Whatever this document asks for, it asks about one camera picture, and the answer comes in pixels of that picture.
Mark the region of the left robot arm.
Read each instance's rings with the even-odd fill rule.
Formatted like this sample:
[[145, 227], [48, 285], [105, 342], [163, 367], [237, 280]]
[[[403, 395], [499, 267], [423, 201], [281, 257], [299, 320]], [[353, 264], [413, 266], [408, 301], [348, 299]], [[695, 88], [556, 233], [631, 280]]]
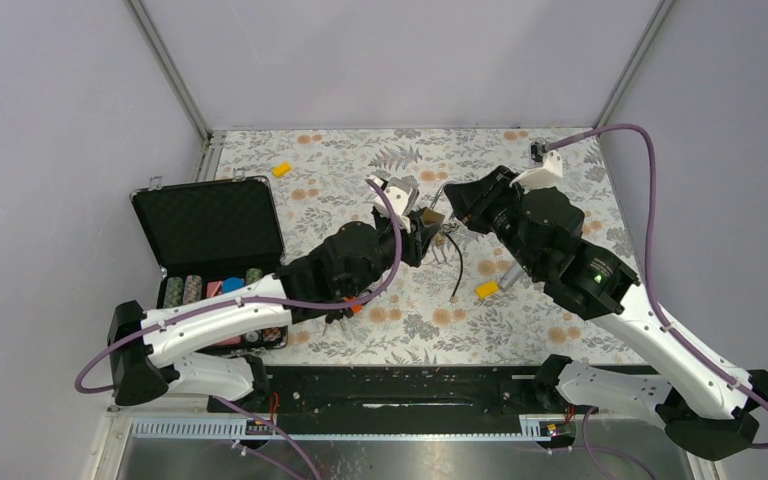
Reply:
[[250, 357], [223, 358], [206, 348], [319, 317], [352, 317], [386, 291], [401, 265], [421, 264], [444, 222], [429, 208], [410, 212], [406, 227], [381, 214], [374, 219], [343, 225], [309, 254], [239, 290], [174, 308], [119, 305], [109, 340], [115, 404], [175, 393], [220, 397], [248, 411], [264, 407], [271, 387], [263, 368]]

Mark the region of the large brass padlock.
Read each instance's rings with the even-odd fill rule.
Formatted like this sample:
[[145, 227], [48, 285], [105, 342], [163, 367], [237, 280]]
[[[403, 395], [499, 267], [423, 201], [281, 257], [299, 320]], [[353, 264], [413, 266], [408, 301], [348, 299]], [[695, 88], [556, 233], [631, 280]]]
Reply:
[[421, 221], [424, 226], [442, 225], [446, 221], [446, 216], [436, 209], [445, 186], [446, 183], [439, 187], [429, 205], [422, 210]]

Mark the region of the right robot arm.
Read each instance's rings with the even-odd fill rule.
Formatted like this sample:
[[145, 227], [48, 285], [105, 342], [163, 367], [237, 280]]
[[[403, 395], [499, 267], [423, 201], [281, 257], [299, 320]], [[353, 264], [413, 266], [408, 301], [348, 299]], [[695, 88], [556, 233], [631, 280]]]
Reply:
[[658, 310], [629, 265], [583, 238], [584, 213], [565, 194], [528, 190], [503, 166], [443, 192], [455, 218], [470, 231], [495, 235], [556, 305], [622, 340], [654, 369], [651, 376], [621, 374], [551, 355], [534, 377], [539, 407], [631, 416], [707, 460], [754, 446], [753, 411], [768, 401], [768, 372], [730, 363]]

